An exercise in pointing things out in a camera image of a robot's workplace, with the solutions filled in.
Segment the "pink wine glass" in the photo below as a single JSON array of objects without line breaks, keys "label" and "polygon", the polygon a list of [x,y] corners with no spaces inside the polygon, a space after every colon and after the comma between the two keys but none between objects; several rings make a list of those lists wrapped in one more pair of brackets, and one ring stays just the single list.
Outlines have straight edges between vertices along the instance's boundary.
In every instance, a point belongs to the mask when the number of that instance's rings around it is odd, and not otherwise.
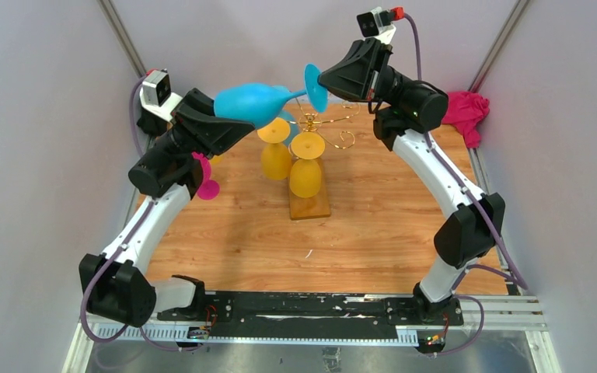
[{"label": "pink wine glass", "polygon": [[198,152],[193,152],[192,156],[200,162],[203,172],[203,180],[197,189],[197,196],[202,200],[216,198],[220,192],[220,185],[211,178],[212,165],[210,160]]}]

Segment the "wooden rack base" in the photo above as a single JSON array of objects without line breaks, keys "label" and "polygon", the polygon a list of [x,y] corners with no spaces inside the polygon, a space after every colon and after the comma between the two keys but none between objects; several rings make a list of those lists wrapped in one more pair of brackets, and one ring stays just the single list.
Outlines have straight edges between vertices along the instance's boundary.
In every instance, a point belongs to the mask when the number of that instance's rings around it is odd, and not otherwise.
[{"label": "wooden rack base", "polygon": [[331,216],[323,160],[321,158],[317,158],[314,160],[314,162],[319,166],[320,171],[319,191],[314,196],[307,198],[297,196],[291,189],[292,178],[288,179],[289,216],[293,221],[314,218],[328,218]]}]

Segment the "corner frame post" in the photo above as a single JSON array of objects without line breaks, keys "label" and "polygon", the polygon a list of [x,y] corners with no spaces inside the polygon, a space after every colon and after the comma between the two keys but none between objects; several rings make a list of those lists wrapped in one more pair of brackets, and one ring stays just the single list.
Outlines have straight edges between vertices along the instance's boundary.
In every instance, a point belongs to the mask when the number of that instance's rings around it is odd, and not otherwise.
[{"label": "corner frame post", "polygon": [[145,75],[147,72],[145,64],[127,31],[127,27],[124,25],[115,4],[111,0],[97,0],[97,3],[123,49],[125,56],[130,62],[131,67],[134,69],[134,72],[137,76]]},{"label": "corner frame post", "polygon": [[479,92],[484,84],[488,74],[494,67],[496,60],[501,55],[505,45],[510,40],[515,28],[521,22],[526,10],[532,4],[531,0],[517,0],[514,2],[509,14],[503,22],[501,28],[497,32],[494,41],[488,49],[477,73],[474,75],[473,81],[470,83],[468,90],[470,92]]}]

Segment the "teal wine glass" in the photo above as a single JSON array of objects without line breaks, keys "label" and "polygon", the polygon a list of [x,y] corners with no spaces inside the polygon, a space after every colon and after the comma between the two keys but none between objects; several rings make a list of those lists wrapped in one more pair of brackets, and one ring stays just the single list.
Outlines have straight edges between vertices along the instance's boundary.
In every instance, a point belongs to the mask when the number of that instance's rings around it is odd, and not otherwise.
[{"label": "teal wine glass", "polygon": [[[282,91],[284,93],[291,93],[291,94],[297,93],[297,92],[290,91],[289,89],[287,89],[286,87],[284,87],[282,85],[273,85],[272,88],[276,89],[278,91]],[[289,129],[289,133],[288,133],[288,136],[286,137],[286,139],[283,140],[282,144],[288,150],[291,150],[290,149],[290,147],[291,147],[290,145],[291,145],[291,142],[292,142],[293,138],[296,135],[300,134],[302,132],[302,130],[301,130],[300,126],[298,125],[297,120],[295,119],[295,117],[291,113],[289,113],[287,110],[281,110],[278,113],[278,116],[276,117],[276,119],[281,119],[281,120],[283,120],[284,122],[287,123],[286,127],[287,127],[287,129]],[[258,137],[262,141],[268,142],[267,140],[264,140],[264,138],[263,138],[264,136],[259,135],[259,131],[258,131]]]},{"label": "teal wine glass", "polygon": [[247,121],[260,129],[278,117],[287,102],[301,96],[307,96],[312,108],[317,113],[323,113],[328,107],[328,92],[318,82],[320,74],[317,66],[307,64],[303,76],[304,89],[299,91],[257,82],[225,89],[214,98],[215,115]]}]

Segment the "yellow wine glass front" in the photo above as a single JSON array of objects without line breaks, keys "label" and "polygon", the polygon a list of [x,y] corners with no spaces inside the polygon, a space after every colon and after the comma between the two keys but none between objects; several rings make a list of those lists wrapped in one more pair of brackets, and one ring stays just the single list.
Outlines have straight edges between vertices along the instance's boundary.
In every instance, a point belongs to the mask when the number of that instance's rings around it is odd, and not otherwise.
[{"label": "yellow wine glass front", "polygon": [[310,198],[319,193],[322,171],[318,159],[325,148],[323,138],[313,132],[303,132],[292,140],[291,149],[297,159],[291,168],[289,187],[295,196]]}]

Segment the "yellow wine glass taken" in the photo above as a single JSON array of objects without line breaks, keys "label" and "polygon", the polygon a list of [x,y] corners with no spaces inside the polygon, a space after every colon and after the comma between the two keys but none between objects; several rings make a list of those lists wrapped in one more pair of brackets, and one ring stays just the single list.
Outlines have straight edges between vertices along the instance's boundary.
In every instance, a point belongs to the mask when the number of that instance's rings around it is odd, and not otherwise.
[{"label": "yellow wine glass taken", "polygon": [[212,166],[219,164],[223,160],[222,155],[214,155],[209,159],[209,162]]}]

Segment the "left corner frame post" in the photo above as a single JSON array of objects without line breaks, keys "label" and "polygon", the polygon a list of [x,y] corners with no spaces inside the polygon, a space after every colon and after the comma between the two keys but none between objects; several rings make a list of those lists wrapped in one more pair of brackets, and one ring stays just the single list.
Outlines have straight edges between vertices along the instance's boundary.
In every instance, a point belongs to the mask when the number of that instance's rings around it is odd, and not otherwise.
[{"label": "left corner frame post", "polygon": [[97,3],[123,49],[125,56],[130,62],[131,67],[134,69],[134,72],[137,76],[145,75],[147,72],[145,64],[127,31],[127,27],[124,25],[115,4],[111,0],[97,0]]}]

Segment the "pink cloth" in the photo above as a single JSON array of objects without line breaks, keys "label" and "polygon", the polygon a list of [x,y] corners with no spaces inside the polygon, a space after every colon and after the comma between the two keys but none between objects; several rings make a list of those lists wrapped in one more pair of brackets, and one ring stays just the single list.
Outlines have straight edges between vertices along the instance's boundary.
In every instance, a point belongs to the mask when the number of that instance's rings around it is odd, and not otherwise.
[{"label": "pink cloth", "polygon": [[453,126],[467,148],[478,148],[482,137],[477,126],[489,114],[490,100],[468,91],[449,92],[448,98],[449,104],[442,123]]}]

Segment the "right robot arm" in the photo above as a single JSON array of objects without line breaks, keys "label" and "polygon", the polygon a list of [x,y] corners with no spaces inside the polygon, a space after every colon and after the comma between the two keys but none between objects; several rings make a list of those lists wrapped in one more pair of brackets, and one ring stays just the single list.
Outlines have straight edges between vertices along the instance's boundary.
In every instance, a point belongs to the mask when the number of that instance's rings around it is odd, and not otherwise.
[{"label": "right robot arm", "polygon": [[417,321],[429,325],[452,303],[467,267],[498,244],[505,202],[468,180],[442,153],[431,131],[445,116],[447,94],[398,72],[389,65],[391,53],[376,38],[356,40],[317,81],[341,99],[367,103],[375,137],[412,168],[441,208],[445,222],[434,237],[436,258],[414,286],[410,307]]}]

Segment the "yellow wine glass left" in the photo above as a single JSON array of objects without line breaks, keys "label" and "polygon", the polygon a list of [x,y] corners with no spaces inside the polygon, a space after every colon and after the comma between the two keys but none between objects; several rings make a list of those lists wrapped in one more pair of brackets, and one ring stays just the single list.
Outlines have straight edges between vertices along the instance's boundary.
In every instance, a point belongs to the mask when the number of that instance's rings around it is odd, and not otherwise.
[{"label": "yellow wine glass left", "polygon": [[290,135],[289,123],[277,117],[257,131],[265,146],[261,152],[261,167],[265,177],[270,180],[283,180],[289,176],[292,156],[284,144]]}]

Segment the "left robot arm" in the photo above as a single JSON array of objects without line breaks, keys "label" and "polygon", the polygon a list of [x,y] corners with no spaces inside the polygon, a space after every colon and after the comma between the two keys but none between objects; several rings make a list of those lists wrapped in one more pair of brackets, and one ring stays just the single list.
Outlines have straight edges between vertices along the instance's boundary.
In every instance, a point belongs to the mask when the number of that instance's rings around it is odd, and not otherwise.
[{"label": "left robot arm", "polygon": [[80,322],[90,334],[87,315],[142,327],[157,312],[177,309],[189,321],[207,311],[204,282],[173,275],[153,284],[145,277],[161,238],[205,183],[202,159],[222,155],[254,130],[254,121],[231,92],[209,100],[189,92],[169,110],[172,127],[131,167],[128,177],[146,196],[124,229],[99,255],[79,264],[83,297]]}]

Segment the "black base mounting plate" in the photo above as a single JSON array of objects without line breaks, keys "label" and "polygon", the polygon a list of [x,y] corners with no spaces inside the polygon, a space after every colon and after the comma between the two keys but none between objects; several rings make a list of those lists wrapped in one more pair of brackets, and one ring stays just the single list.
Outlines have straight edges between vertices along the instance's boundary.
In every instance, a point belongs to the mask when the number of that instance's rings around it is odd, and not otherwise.
[{"label": "black base mounting plate", "polygon": [[169,309],[162,321],[215,321],[212,336],[306,339],[391,340],[399,326],[433,326],[437,331],[461,326],[455,299],[427,313],[412,295],[210,291],[203,309]]}]

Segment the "right corner frame post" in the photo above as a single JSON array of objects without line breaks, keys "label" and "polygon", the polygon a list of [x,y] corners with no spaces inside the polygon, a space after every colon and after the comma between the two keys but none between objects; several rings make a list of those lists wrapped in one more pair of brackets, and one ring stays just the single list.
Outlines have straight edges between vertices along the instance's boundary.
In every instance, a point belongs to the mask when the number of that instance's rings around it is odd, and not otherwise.
[{"label": "right corner frame post", "polygon": [[505,45],[510,40],[515,28],[521,22],[526,10],[532,4],[531,0],[517,0],[514,2],[509,14],[503,22],[501,28],[497,32],[494,41],[488,49],[477,73],[474,75],[473,81],[470,83],[468,90],[470,92],[479,92],[484,84],[488,74],[494,67],[496,60],[501,55]]}]

